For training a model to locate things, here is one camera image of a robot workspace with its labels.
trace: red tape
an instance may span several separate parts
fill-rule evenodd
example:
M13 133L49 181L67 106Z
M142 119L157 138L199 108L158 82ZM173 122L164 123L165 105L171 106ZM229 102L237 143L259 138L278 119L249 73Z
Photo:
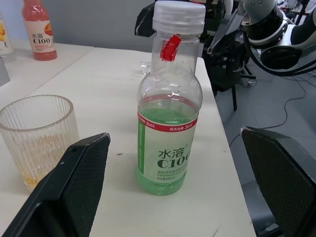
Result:
M174 61L177 49L179 44L181 43L180 37L174 35L170 38L170 40L162 46L161 52L160 52L160 58L163 61L172 62Z

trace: drinking glass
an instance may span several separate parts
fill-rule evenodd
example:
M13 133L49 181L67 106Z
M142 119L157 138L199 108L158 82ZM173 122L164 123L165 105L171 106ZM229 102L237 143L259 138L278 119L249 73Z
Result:
M0 111L0 133L30 191L79 140L73 104L57 95L7 105Z

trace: orange liquid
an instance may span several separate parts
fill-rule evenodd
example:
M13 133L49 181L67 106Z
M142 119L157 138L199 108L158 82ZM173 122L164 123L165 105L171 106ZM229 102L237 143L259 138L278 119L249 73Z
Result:
M48 21L49 16L41 0L24 0L22 15L26 21ZM33 56L39 61L49 61L57 58L57 51L48 53L33 52Z
M66 151L68 146L59 137L60 135L56 134L28 139L29 146L23 150L23 153L27 157L27 162L32 164L32 169L25 167L25 170L20 172L30 191L36 187L46 174L55 168Z

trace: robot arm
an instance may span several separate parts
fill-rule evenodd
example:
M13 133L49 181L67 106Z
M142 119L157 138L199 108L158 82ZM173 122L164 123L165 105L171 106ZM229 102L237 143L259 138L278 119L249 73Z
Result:
M251 58L258 64L250 46L261 49L259 67L277 76L294 76L314 70L302 71L316 63L316 60L298 69L276 72L270 69L289 69L301 57L316 51L316 12L310 14L301 26L290 24L275 0L241 0L239 11L244 15L242 28L245 46Z

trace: bottle label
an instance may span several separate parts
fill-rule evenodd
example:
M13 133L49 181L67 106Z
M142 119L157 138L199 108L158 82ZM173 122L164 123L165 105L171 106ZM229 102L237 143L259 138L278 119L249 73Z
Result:
M5 23L0 19L0 55L11 53L13 51L13 46L6 29Z
M33 52L49 53L55 51L55 42L49 21L24 22Z
M197 120L166 125L138 112L138 169L146 178L170 183L186 173Z

